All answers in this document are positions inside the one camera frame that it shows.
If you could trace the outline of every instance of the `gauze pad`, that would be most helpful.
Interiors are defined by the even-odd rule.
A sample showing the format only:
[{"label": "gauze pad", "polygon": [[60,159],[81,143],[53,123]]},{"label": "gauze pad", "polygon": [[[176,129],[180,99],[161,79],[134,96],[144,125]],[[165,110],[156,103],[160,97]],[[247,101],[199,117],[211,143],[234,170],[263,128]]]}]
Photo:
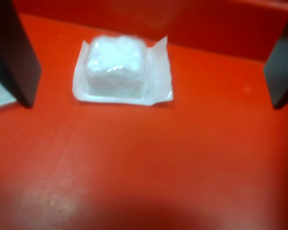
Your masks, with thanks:
[{"label": "gauze pad", "polygon": [[150,48],[129,36],[83,42],[72,91],[86,102],[153,105],[173,100],[167,37]]}]

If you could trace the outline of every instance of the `sterile gauze package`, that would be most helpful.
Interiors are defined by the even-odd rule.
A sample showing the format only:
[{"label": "sterile gauze package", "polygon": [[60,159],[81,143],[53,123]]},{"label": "sterile gauze package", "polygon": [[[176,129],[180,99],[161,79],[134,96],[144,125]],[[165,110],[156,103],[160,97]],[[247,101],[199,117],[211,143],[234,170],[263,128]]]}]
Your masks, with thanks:
[{"label": "sterile gauze package", "polygon": [[167,37],[153,47],[136,37],[99,36],[82,44],[72,91],[80,101],[153,105],[173,100]]}]

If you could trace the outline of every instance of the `red table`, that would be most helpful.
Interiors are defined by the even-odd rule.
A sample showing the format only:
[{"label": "red table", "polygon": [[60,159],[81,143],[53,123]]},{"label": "red table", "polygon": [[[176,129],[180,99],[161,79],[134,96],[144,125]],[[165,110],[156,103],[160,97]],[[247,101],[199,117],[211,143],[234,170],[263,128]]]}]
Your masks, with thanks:
[{"label": "red table", "polygon": [[21,19],[43,74],[32,110],[0,111],[0,229],[286,229],[288,105],[263,62],[169,45],[173,102],[81,103],[81,43],[105,32]]}]

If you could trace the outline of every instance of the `black panel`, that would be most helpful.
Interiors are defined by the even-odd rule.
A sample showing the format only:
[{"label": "black panel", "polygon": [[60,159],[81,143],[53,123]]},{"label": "black panel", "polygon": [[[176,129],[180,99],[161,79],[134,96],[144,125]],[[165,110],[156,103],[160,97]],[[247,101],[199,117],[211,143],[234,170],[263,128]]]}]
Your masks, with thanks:
[{"label": "black panel", "polygon": [[288,103],[288,23],[264,67],[273,107]]},{"label": "black panel", "polygon": [[0,83],[24,106],[32,107],[40,64],[10,0],[0,0]]}]

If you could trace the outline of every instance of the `red wall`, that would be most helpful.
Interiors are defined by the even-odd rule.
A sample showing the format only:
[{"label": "red wall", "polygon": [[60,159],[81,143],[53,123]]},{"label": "red wall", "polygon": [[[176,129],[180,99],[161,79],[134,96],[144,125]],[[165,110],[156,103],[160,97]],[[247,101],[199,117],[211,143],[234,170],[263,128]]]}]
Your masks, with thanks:
[{"label": "red wall", "polygon": [[288,11],[222,0],[14,0],[24,13],[266,60]]}]

